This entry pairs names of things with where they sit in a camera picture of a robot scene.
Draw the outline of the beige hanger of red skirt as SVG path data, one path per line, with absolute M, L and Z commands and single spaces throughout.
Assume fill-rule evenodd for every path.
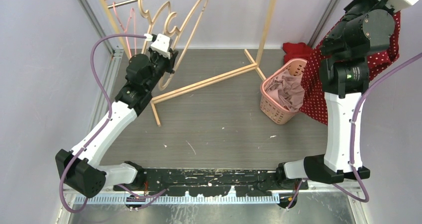
M 197 27 L 203 17 L 203 14 L 207 8 L 208 3 L 209 3 L 209 0 L 197 0 L 196 3 L 193 5 L 192 9 L 190 10 L 190 12 L 187 14 L 183 23 L 179 26 L 174 25 L 171 29 L 169 28 L 169 25 L 171 25 L 173 19 L 176 18 L 177 13 L 175 11 L 171 12 L 166 18 L 163 31 L 165 35 L 173 38 L 171 49 L 176 50 L 181 38 L 187 38 L 187 41 L 181 51 L 177 50 L 179 53 L 173 67 L 174 73 L 170 74 L 168 77 L 164 76 L 163 78 L 160 79 L 158 83 L 158 89 L 160 91 L 165 90 L 169 86 L 170 82 L 172 81 L 175 75 L 175 72 L 178 70 L 189 48 L 189 45 L 196 33 Z

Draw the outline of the pink wire hanger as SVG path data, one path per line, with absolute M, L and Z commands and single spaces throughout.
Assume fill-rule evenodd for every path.
M 129 29 L 129 25 L 130 25 L 131 20 L 133 20 L 133 32 L 136 33 L 136 13 L 135 13 L 135 9 L 133 7 L 130 9 L 129 17 L 128 17 L 127 22 L 126 22 L 126 26 L 123 26 L 123 23 L 121 22 L 121 20 L 120 20 L 120 18 L 118 16 L 118 13 L 116 11 L 116 3 L 115 2 L 112 3 L 112 9 L 113 9 L 114 15 L 115 15 L 115 17 L 116 17 L 116 19 L 118 21 L 118 24 L 121 27 L 123 33 L 127 33 L 128 32 L 128 29 Z M 130 44 L 129 44 L 128 38 L 129 37 L 126 37 L 125 39 L 126 39 L 126 44 L 127 44 L 127 47 L 128 47 L 128 55 L 129 55 L 129 58 L 131 58 L 132 57 L 132 51 L 131 51 L 131 48 L 130 48 Z M 136 54 L 136 51 L 137 51 L 136 38 L 133 39 L 133 43 L 134 43 L 134 54 Z

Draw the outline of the pink pleated skirt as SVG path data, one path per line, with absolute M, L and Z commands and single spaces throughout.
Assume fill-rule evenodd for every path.
M 289 112 L 298 112 L 305 93 L 301 79 L 301 76 L 293 76 L 288 70 L 281 71 L 264 85 L 264 92 Z

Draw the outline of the beige hanger of pink skirt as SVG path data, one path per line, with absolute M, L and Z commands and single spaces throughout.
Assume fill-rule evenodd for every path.
M 147 20 L 148 22 L 148 28 L 146 33 L 151 34 L 152 30 L 154 28 L 154 25 L 156 23 L 157 18 L 159 17 L 159 15 L 161 14 L 162 11 L 164 11 L 165 9 L 168 10 L 168 13 L 171 12 L 171 3 L 170 1 L 166 1 L 165 3 L 163 3 L 160 8 L 157 10 L 157 12 L 155 13 L 154 16 L 151 15 L 150 11 L 148 9 L 144 9 L 143 7 L 143 1 L 144 0 L 137 0 L 137 5 L 138 5 L 138 9 L 140 12 L 140 15 Z

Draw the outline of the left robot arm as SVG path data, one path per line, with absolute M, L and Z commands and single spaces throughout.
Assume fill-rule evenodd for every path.
M 93 130 L 70 151 L 56 154 L 59 175 L 64 184 L 86 198 L 96 196 L 103 188 L 125 185 L 134 191 L 143 188 L 143 168 L 131 161 L 101 166 L 100 162 L 123 130 L 145 110 L 152 91 L 165 73 L 173 74 L 177 50 L 161 55 L 152 48 L 149 55 L 137 54 L 126 68 L 126 83 L 111 104 L 111 109 Z

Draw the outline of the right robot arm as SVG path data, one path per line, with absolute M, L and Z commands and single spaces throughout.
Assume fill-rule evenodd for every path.
M 352 0 L 344 16 L 320 46 L 318 81 L 327 106 L 328 138 L 324 154 L 280 163 L 277 185 L 284 190 L 296 180 L 337 184 L 368 179 L 360 157 L 360 117 L 369 90 L 368 57 L 386 51 L 396 28 L 397 13 L 419 0 Z

